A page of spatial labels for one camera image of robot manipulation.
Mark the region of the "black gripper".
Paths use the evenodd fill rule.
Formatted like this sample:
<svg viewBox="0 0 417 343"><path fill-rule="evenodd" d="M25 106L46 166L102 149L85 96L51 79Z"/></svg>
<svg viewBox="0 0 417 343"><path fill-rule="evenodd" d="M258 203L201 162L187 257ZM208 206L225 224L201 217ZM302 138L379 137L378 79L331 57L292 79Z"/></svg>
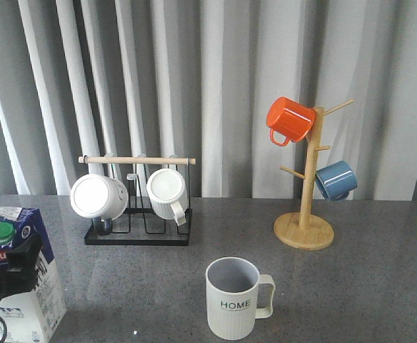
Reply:
<svg viewBox="0 0 417 343"><path fill-rule="evenodd" d="M8 268L0 268L0 300L30 292L36 286L36 265L42 245L41 237L35 234L20 247L6 253Z"/></svg>

